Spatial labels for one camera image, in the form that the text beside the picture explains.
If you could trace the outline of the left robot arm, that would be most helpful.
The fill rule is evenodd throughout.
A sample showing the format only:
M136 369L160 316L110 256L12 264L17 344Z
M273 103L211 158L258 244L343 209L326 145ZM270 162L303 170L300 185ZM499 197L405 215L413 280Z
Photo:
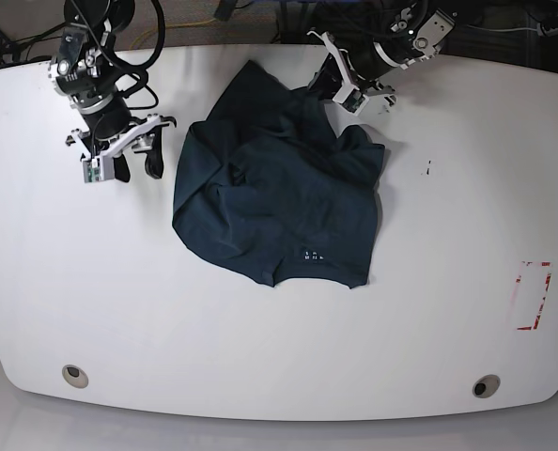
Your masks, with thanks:
M307 89L354 116L387 113L396 93L381 78L436 56L455 27L438 1L324 1L307 36L327 56Z

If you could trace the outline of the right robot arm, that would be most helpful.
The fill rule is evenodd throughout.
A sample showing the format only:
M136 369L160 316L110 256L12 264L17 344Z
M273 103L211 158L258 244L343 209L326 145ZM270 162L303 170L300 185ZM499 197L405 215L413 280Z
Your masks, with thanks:
M147 175L161 179L164 171L163 129L176 125L171 116L153 113L137 117L138 107L126 100L148 90L148 70L162 54L165 19L160 2L152 4L157 40L152 55L133 64L116 54L117 33L128 27L135 13L133 1L68 1L66 24L48 77L55 91L66 97L85 123L65 140L76 148L86 183L107 180L129 182L126 152L144 156Z

